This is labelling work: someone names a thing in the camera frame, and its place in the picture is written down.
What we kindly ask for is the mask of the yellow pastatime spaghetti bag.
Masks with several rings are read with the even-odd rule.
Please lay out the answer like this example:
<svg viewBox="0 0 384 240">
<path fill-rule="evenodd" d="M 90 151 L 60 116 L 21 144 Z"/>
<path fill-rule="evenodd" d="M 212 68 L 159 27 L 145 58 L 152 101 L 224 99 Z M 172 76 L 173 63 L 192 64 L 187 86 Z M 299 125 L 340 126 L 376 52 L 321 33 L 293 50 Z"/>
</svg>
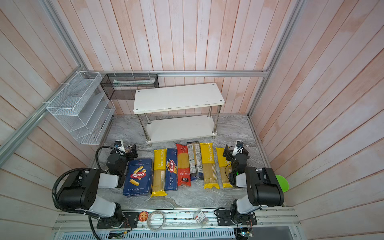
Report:
<svg viewBox="0 0 384 240">
<path fill-rule="evenodd" d="M 220 175 L 223 184 L 223 188 L 232 188 L 230 183 L 229 174 L 232 172 L 231 161 L 227 161 L 227 158 L 223 156 L 225 148 L 216 148 L 218 163 L 220 168 Z"/>
<path fill-rule="evenodd" d="M 200 149 L 203 164 L 204 189 L 219 189 L 213 143 L 200 143 Z"/>
<path fill-rule="evenodd" d="M 166 177 L 167 149 L 154 150 L 154 174 L 151 197 L 164 197 Z"/>
</svg>

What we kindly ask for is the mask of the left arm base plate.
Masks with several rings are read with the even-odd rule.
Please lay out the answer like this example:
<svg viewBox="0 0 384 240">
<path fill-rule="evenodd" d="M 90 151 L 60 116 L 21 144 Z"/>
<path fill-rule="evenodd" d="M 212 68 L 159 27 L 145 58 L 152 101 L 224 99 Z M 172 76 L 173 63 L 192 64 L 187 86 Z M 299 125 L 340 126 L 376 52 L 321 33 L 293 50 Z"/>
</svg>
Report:
<svg viewBox="0 0 384 240">
<path fill-rule="evenodd" d="M 139 221 L 139 212 L 122 212 L 121 216 L 101 218 L 97 223 L 97 229 L 135 229 Z"/>
</svg>

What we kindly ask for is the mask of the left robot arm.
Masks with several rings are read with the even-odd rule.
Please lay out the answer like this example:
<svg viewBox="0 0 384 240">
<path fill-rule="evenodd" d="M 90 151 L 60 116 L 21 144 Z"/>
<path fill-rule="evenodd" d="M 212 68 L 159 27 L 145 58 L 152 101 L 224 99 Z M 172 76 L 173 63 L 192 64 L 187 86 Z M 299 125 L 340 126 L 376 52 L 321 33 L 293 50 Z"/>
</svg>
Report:
<svg viewBox="0 0 384 240">
<path fill-rule="evenodd" d="M 96 169 L 76 168 L 63 173 L 54 183 L 52 200 L 57 209 L 87 215 L 103 225 L 120 228 L 127 222 L 120 204 L 98 196 L 99 189 L 121 188 L 128 163 L 138 157 L 136 145 L 124 147 L 122 140 L 101 146 L 95 152 Z"/>
</svg>

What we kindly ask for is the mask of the blue Barilla spaghetti box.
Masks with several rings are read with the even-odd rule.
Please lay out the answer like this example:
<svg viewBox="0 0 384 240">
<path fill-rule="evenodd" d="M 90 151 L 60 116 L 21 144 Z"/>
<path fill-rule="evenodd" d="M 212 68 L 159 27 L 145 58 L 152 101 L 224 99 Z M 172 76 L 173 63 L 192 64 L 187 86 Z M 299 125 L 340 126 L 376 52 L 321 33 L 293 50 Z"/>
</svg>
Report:
<svg viewBox="0 0 384 240">
<path fill-rule="evenodd" d="M 178 187 L 177 149 L 167 149 L 165 190 L 176 191 Z"/>
</svg>

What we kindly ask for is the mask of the clear blue spaghetti bag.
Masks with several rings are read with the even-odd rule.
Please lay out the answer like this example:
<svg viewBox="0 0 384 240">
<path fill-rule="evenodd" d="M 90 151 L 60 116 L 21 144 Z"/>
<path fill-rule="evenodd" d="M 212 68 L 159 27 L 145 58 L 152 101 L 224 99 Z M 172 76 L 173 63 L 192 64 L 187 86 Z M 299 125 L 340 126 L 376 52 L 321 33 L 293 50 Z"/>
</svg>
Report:
<svg viewBox="0 0 384 240">
<path fill-rule="evenodd" d="M 200 143 L 198 141 L 188 142 L 187 149 L 189 156 L 191 180 L 203 180 L 204 173 Z"/>
</svg>

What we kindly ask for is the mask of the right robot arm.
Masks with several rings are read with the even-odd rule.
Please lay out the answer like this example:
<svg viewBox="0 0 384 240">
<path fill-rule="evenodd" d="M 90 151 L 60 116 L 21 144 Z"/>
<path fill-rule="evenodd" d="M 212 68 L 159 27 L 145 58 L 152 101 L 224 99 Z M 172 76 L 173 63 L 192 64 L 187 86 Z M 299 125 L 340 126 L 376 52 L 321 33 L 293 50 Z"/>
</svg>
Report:
<svg viewBox="0 0 384 240">
<path fill-rule="evenodd" d="M 225 172 L 229 183 L 244 188 L 247 194 L 231 205 L 231 219 L 239 222 L 263 206 L 275 207 L 284 204 L 284 192 L 271 168 L 257 169 L 247 165 L 249 152 L 244 148 L 226 146 L 223 157 L 231 163 Z"/>
</svg>

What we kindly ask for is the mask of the blue Barilla rigatoni box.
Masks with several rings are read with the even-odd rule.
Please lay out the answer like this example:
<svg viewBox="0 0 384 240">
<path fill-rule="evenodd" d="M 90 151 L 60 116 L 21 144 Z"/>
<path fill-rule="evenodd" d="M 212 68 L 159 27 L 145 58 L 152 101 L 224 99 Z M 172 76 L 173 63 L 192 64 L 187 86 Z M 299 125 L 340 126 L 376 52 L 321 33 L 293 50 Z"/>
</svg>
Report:
<svg viewBox="0 0 384 240">
<path fill-rule="evenodd" d="M 139 159 L 128 162 L 123 195 L 126 197 L 146 196 L 152 192 L 153 160 Z"/>
</svg>

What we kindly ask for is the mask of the white two-tier shelf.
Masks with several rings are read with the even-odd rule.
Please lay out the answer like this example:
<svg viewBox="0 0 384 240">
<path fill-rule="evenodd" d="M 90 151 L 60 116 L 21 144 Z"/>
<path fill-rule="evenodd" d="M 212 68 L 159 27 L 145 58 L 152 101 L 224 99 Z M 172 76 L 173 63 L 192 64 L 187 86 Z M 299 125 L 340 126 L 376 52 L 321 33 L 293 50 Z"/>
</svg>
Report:
<svg viewBox="0 0 384 240">
<path fill-rule="evenodd" d="M 220 111 L 225 100 L 217 84 L 137 90 L 134 100 L 134 114 L 144 115 L 147 123 L 139 119 L 147 144 L 215 138 Z M 209 108 L 207 115 L 150 120 L 148 114 Z"/>
</svg>

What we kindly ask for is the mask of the red spaghetti bag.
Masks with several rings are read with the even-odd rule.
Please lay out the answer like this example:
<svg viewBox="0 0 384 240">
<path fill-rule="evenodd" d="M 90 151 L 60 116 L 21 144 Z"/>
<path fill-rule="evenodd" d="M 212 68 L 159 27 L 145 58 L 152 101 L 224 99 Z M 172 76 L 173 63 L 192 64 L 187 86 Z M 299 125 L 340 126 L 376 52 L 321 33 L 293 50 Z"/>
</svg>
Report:
<svg viewBox="0 0 384 240">
<path fill-rule="evenodd" d="M 187 146 L 176 144 L 178 159 L 178 186 L 191 186 L 191 173 Z"/>
</svg>

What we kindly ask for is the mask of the red round sticker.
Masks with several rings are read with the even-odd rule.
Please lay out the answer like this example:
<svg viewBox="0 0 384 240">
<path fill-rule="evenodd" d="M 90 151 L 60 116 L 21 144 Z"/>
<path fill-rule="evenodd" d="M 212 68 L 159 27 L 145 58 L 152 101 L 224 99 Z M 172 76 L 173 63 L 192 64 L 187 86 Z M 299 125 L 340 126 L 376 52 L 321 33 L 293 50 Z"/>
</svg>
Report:
<svg viewBox="0 0 384 240">
<path fill-rule="evenodd" d="M 146 222 L 148 220 L 149 213 L 147 211 L 142 211 L 139 213 L 139 221 Z"/>
</svg>

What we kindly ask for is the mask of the green round object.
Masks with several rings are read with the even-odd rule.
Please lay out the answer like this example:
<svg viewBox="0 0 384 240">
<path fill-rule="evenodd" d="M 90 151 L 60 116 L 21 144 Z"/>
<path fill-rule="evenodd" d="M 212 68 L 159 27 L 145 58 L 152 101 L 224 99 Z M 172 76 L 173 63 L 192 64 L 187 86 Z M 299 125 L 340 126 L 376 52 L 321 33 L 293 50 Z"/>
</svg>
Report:
<svg viewBox="0 0 384 240">
<path fill-rule="evenodd" d="M 276 178 L 278 180 L 278 183 L 283 191 L 283 193 L 287 192 L 290 189 L 289 182 L 286 178 L 280 175 L 276 175 Z"/>
</svg>

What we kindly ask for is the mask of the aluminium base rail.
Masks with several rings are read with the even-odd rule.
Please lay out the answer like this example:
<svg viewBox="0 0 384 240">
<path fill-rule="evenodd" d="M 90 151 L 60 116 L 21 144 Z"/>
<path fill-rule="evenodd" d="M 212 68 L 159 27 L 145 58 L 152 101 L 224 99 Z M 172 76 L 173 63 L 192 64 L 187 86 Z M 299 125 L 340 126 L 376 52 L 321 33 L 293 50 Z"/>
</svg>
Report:
<svg viewBox="0 0 384 240">
<path fill-rule="evenodd" d="M 194 220 L 193 213 L 196 209 L 162 209 L 163 214 L 155 214 L 151 217 L 152 228 L 158 228 L 165 222 L 163 230 L 199 229 L 199 224 Z M 229 226 L 229 227 L 292 227 L 301 226 L 301 221 L 293 207 L 263 207 L 254 212 L 257 225 Z M 59 214 L 53 233 L 57 232 L 87 232 L 90 231 L 87 216 L 76 214 Z"/>
</svg>

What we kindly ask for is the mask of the small clear plastic box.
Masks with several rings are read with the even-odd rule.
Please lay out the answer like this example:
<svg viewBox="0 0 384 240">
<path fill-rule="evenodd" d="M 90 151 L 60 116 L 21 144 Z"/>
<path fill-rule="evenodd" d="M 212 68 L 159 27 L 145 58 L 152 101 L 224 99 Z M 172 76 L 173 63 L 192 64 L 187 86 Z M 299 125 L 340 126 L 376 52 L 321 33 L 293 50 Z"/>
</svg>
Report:
<svg viewBox="0 0 384 240">
<path fill-rule="evenodd" d="M 202 210 L 197 210 L 193 213 L 193 217 L 195 221 L 199 224 L 199 226 L 202 228 L 205 224 L 209 222 L 208 217 L 205 215 L 205 213 Z"/>
</svg>

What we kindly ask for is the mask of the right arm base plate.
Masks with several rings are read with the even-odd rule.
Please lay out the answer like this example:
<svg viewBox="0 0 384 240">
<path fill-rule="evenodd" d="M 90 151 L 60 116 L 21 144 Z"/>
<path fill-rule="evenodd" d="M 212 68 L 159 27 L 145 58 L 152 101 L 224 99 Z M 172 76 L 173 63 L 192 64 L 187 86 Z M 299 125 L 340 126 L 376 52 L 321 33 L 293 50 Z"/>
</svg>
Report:
<svg viewBox="0 0 384 240">
<path fill-rule="evenodd" d="M 219 226 L 257 225 L 255 214 L 242 215 L 225 208 L 219 208 L 214 210 L 214 215 L 217 217 Z"/>
</svg>

